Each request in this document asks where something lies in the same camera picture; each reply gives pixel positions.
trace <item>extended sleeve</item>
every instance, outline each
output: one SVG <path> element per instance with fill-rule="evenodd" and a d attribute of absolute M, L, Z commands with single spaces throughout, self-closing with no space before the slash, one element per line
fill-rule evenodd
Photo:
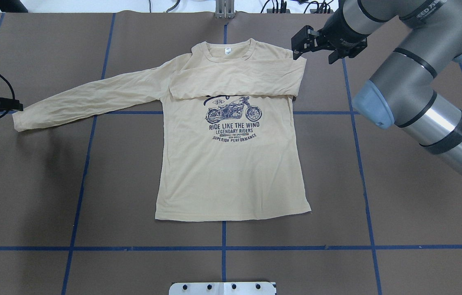
<path fill-rule="evenodd" d="M 169 92 L 171 76 L 184 60 L 178 56 L 144 71 L 89 82 L 28 106 L 13 114 L 17 131 L 47 128 L 161 99 Z"/>

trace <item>white mounting plate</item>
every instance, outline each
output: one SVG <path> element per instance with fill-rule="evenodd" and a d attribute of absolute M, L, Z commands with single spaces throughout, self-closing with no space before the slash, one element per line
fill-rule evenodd
<path fill-rule="evenodd" d="M 275 282 L 174 283 L 169 295 L 276 295 Z"/>

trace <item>t-shirt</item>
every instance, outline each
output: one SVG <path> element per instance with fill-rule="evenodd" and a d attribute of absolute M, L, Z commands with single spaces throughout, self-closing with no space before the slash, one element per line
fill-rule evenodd
<path fill-rule="evenodd" d="M 304 213 L 311 208 L 291 100 L 306 60 L 292 57 L 289 49 L 254 39 L 199 43 L 160 67 L 34 103 L 13 114 L 14 127 L 52 127 L 160 100 L 164 152 L 156 219 L 262 220 Z"/>

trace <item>silver robotic arm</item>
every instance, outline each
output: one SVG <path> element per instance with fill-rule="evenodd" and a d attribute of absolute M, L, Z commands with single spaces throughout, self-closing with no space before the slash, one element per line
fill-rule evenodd
<path fill-rule="evenodd" d="M 330 64 L 354 57 L 366 37 L 398 15 L 412 31 L 354 97 L 354 108 L 382 129 L 395 124 L 462 174 L 462 110 L 430 86 L 451 61 L 462 62 L 462 0 L 346 0 L 324 28 L 305 26 L 293 58 L 333 50 Z"/>

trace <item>motorcycle graphic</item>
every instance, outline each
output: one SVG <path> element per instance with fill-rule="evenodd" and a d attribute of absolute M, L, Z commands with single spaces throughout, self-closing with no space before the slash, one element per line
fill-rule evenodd
<path fill-rule="evenodd" d="M 248 96 L 242 96 L 229 104 L 218 106 L 218 108 L 210 108 L 205 119 L 209 124 L 218 123 L 221 120 L 240 119 L 244 113 L 245 106 L 247 106 L 246 118 L 249 121 L 255 122 L 261 118 L 262 110 L 257 106 L 251 106 Z"/>

